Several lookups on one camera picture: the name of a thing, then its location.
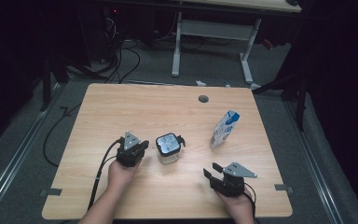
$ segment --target black wire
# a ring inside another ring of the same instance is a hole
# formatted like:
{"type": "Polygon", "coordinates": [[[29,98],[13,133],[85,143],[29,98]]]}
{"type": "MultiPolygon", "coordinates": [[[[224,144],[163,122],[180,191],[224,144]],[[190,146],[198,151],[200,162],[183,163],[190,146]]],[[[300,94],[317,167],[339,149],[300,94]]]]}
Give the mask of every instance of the black wire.
{"type": "Polygon", "coordinates": [[[65,119],[66,117],[68,117],[74,110],[78,109],[79,107],[81,106],[81,103],[76,105],[74,108],[72,108],[71,110],[69,110],[68,112],[65,112],[62,117],[60,119],[58,119],[54,125],[50,128],[50,130],[48,131],[48,134],[46,135],[46,138],[45,138],[45,142],[43,143],[43,156],[46,160],[47,163],[49,163],[50,165],[52,166],[55,166],[55,167],[58,167],[58,164],[54,163],[53,161],[51,161],[49,158],[48,158],[48,154],[47,154],[47,151],[46,151],[46,148],[47,148],[47,144],[48,144],[48,138],[50,137],[51,133],[54,131],[54,129],[57,127],[57,125],[63,120],[65,119]]]}
{"type": "Polygon", "coordinates": [[[254,190],[250,185],[248,185],[248,184],[246,184],[246,183],[245,183],[245,185],[246,185],[247,187],[249,187],[249,188],[252,190],[252,192],[254,193],[254,196],[256,196],[256,195],[255,195],[255,190],[254,190]]]}
{"type": "Polygon", "coordinates": [[[103,165],[105,165],[108,161],[112,160],[112,159],[115,158],[115,157],[116,157],[116,156],[113,156],[113,157],[107,159],[107,160],[103,163],[103,165]]]}
{"type": "Polygon", "coordinates": [[[110,150],[112,149],[112,147],[115,144],[117,144],[117,143],[121,144],[123,141],[124,141],[124,138],[120,137],[118,140],[116,140],[114,143],[112,143],[112,145],[110,145],[110,147],[106,150],[105,155],[103,156],[103,160],[101,161],[100,168],[98,169],[98,173],[95,176],[94,186],[92,187],[91,197],[89,198],[89,208],[88,208],[88,210],[94,204],[95,194],[97,193],[98,184],[100,183],[101,174],[103,172],[103,166],[106,164],[107,161],[109,161],[109,160],[114,158],[114,157],[112,157],[112,158],[109,158],[108,160],[106,160],[107,155],[109,154],[110,150]]]}
{"type": "Polygon", "coordinates": [[[195,50],[195,49],[201,48],[203,46],[203,44],[204,44],[204,38],[203,37],[200,37],[200,38],[196,37],[196,39],[200,40],[200,44],[198,46],[196,46],[195,48],[187,48],[187,47],[183,46],[183,44],[181,44],[181,48],[182,49],[188,49],[188,50],[195,50]]]}
{"type": "Polygon", "coordinates": [[[254,196],[255,196],[255,200],[253,201],[253,200],[252,200],[252,197],[249,196],[247,193],[245,193],[245,192],[242,193],[242,194],[243,194],[246,198],[248,198],[249,201],[251,202],[251,204],[252,204],[252,213],[253,213],[253,217],[254,217],[254,219],[255,219],[255,201],[256,201],[255,190],[254,190],[250,185],[248,185],[248,184],[246,184],[246,183],[245,183],[245,185],[252,190],[252,192],[254,193],[254,196]]]}
{"type": "Polygon", "coordinates": [[[130,70],[130,72],[128,72],[126,75],[124,75],[119,80],[118,84],[121,84],[123,82],[124,78],[127,77],[131,72],[133,72],[133,70],[135,70],[138,67],[139,63],[141,62],[141,56],[137,52],[135,52],[135,50],[133,50],[133,49],[126,49],[126,50],[133,52],[138,57],[138,63],[130,70]]]}

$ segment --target black cable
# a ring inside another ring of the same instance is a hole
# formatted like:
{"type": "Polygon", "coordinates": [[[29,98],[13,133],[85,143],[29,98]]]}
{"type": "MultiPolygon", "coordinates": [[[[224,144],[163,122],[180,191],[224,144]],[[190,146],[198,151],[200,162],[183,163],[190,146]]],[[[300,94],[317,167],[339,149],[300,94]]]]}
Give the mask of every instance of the black cable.
{"type": "Polygon", "coordinates": [[[245,193],[245,192],[242,193],[242,194],[243,194],[246,198],[248,198],[249,201],[251,202],[251,204],[252,204],[252,213],[253,213],[253,217],[254,217],[254,219],[255,219],[255,201],[256,201],[255,190],[254,190],[250,185],[248,185],[248,184],[246,184],[246,183],[245,183],[245,185],[252,190],[252,192],[254,193],[254,196],[255,196],[255,200],[253,201],[253,200],[252,200],[252,197],[249,196],[247,193],[245,193]]]}
{"type": "Polygon", "coordinates": [[[78,109],[79,107],[81,106],[81,103],[76,105],[74,108],[72,108],[71,110],[69,110],[68,112],[65,112],[62,117],[60,119],[58,119],[54,125],[50,128],[50,130],[48,131],[48,134],[46,135],[46,138],[45,138],[45,142],[43,143],[43,156],[46,160],[47,163],[49,163],[50,165],[52,166],[55,166],[55,167],[58,167],[58,164],[54,163],[53,161],[51,161],[49,158],[48,158],[48,154],[47,154],[47,151],[46,151],[46,148],[47,148],[47,144],[48,144],[48,138],[50,137],[51,133],[54,131],[54,129],[57,127],[57,125],[66,117],[68,117],[69,115],[71,115],[71,113],[78,109]]]}
{"type": "Polygon", "coordinates": [[[100,178],[101,178],[101,174],[103,172],[103,166],[106,164],[107,160],[106,157],[109,154],[110,150],[112,149],[112,147],[117,144],[120,143],[122,144],[124,141],[123,137],[120,137],[118,140],[116,140],[114,143],[112,143],[112,145],[110,145],[110,147],[106,150],[105,155],[103,156],[103,160],[101,161],[101,165],[100,168],[98,169],[97,175],[95,176],[95,181],[94,181],[94,186],[92,187],[92,193],[91,193],[91,197],[89,198],[89,208],[88,210],[92,207],[92,205],[94,204],[94,200],[95,200],[95,194],[97,193],[97,188],[98,188],[98,184],[100,183],[100,178]]]}
{"type": "Polygon", "coordinates": [[[138,67],[139,63],[141,62],[141,56],[137,52],[135,52],[135,50],[133,50],[133,49],[126,49],[126,50],[129,50],[129,51],[133,52],[136,56],[138,56],[138,63],[130,70],[130,72],[128,72],[126,75],[124,75],[119,80],[118,84],[121,84],[123,82],[124,78],[127,77],[131,72],[133,72],[133,70],[135,70],[138,67]]]}

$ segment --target milk carton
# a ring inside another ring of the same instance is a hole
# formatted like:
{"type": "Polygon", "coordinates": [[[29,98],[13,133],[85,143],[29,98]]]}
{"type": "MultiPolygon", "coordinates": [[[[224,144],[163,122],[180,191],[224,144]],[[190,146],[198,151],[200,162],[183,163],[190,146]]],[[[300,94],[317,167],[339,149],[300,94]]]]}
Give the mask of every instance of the milk carton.
{"type": "Polygon", "coordinates": [[[228,110],[225,116],[220,119],[214,128],[214,133],[211,139],[211,149],[223,144],[228,135],[232,132],[234,126],[237,124],[239,118],[240,115],[237,112],[228,110]]]}

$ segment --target table leg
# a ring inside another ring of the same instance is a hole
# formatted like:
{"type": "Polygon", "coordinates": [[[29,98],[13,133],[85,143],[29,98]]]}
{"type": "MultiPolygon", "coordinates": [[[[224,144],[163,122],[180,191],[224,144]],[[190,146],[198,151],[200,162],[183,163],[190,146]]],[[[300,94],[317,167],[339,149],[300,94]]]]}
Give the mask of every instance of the table leg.
{"type": "Polygon", "coordinates": [[[178,22],[176,28],[176,45],[175,45],[175,52],[173,53],[173,63],[172,63],[173,77],[179,77],[181,34],[182,34],[182,12],[178,12],[178,22]]]}
{"type": "Polygon", "coordinates": [[[246,46],[246,50],[245,50],[244,53],[240,54],[243,75],[245,76],[245,81],[248,84],[253,83],[251,70],[249,69],[249,64],[248,64],[248,57],[249,57],[249,54],[251,52],[252,45],[255,42],[255,36],[257,35],[257,31],[258,31],[258,27],[260,26],[260,22],[261,22],[261,19],[257,19],[255,21],[255,25],[253,26],[253,29],[252,29],[252,31],[250,33],[250,36],[249,36],[249,40],[248,40],[248,43],[247,43],[247,46],[246,46]]]}

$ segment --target floor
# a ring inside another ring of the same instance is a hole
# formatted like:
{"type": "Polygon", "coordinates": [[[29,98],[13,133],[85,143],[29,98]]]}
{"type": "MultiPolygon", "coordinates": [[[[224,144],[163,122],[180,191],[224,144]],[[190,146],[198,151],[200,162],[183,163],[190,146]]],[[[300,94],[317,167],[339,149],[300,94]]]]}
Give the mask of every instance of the floor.
{"type": "MultiPolygon", "coordinates": [[[[127,48],[137,52],[139,57],[131,50],[123,49],[122,64],[118,72],[123,77],[140,59],[135,70],[124,79],[124,84],[152,82],[195,86],[196,81],[200,80],[207,86],[225,86],[227,82],[232,87],[249,88],[250,85],[244,82],[238,54],[233,53],[241,50],[241,44],[243,43],[233,43],[226,48],[207,44],[197,49],[185,49],[182,52],[181,75],[171,77],[172,45],[150,48],[142,43],[129,41],[126,43],[127,48]]],[[[254,46],[249,64],[256,84],[264,85],[275,78],[289,49],[290,45],[275,49],[254,46]]],[[[103,65],[95,63],[93,69],[100,66],[103,65]]],[[[63,110],[65,107],[74,108],[82,101],[88,85],[98,82],[78,76],[71,76],[70,79],[67,85],[53,85],[54,102],[42,112],[42,85],[39,84],[34,89],[34,98],[13,117],[0,139],[0,223],[62,223],[62,220],[45,220],[41,216],[46,200],[41,191],[50,187],[56,173],[56,168],[47,162],[46,157],[59,163],[77,111],[74,110],[70,117],[63,119],[63,110]]],[[[328,153],[328,143],[312,110],[311,99],[307,99],[305,132],[302,133],[293,122],[293,105],[296,102],[282,102],[279,93],[267,91],[255,95],[255,99],[283,182],[289,187],[287,192],[294,213],[290,217],[260,217],[258,223],[344,223],[353,220],[353,216],[345,213],[347,207],[342,205],[344,203],[336,203],[340,195],[330,190],[334,189],[332,183],[348,183],[339,172],[339,167],[334,172],[334,178],[325,172],[329,168],[325,168],[324,164],[336,166],[337,162],[325,162],[323,159],[332,155],[328,153]]],[[[348,192],[347,196],[355,197],[348,192]]],[[[175,221],[200,223],[200,220],[175,221]]]]}

